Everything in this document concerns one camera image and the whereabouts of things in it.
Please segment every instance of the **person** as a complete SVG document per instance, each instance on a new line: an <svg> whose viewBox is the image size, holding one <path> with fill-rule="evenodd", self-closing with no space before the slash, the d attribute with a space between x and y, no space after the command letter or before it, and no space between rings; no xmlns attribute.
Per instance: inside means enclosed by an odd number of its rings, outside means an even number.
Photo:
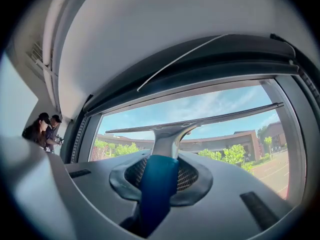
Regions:
<svg viewBox="0 0 320 240"><path fill-rule="evenodd" d="M61 141L56 142L56 135L55 130L57 129L58 125L61 123L61 120L57 114L54 114L51 118L50 125L45 131L45 139L46 139L46 145L44 150L46 152L53 153L54 151L54 145L61 145Z"/></svg>
<svg viewBox="0 0 320 240"><path fill-rule="evenodd" d="M46 130L49 124L49 115L41 113L30 126L23 130L22 137L44 148L46 146Z"/></svg>

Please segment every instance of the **blue handle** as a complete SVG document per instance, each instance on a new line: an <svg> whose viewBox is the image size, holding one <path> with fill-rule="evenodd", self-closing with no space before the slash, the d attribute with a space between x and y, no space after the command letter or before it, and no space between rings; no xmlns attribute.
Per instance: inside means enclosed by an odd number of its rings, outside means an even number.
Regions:
<svg viewBox="0 0 320 240"><path fill-rule="evenodd" d="M170 197L177 192L178 172L177 159L153 154L147 160L140 182L143 237L149 236L170 211Z"/></svg>

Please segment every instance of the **window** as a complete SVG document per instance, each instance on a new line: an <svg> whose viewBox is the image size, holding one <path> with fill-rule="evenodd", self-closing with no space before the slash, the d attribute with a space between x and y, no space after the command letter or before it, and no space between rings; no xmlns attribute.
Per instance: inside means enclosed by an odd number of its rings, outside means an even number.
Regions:
<svg viewBox="0 0 320 240"><path fill-rule="evenodd" d="M254 85L106 114L101 119L90 161L153 148L154 134L151 131L105 133L109 130L212 117L270 104L272 102L264 87ZM195 128L183 138L179 149L240 166L283 199L287 197L287 142L275 110Z"/></svg>

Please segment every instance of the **man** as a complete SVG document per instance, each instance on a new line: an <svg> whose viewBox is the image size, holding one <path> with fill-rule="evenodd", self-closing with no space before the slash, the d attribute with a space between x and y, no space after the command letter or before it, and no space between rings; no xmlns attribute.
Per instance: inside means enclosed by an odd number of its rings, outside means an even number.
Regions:
<svg viewBox="0 0 320 240"><path fill-rule="evenodd" d="M44 151L53 153L54 145L61 145L61 141L56 142L55 130L58 125L61 123L61 120L57 114L53 115L50 121L51 125L48 125L45 131L46 145Z"/></svg>

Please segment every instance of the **woman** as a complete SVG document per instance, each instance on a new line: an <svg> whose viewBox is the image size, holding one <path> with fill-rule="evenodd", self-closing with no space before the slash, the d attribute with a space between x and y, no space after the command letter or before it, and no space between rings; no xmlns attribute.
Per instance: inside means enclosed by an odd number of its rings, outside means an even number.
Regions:
<svg viewBox="0 0 320 240"><path fill-rule="evenodd" d="M32 125L24 129L22 137L44 148L46 146L46 129L49 124L49 115L41 113Z"/></svg>

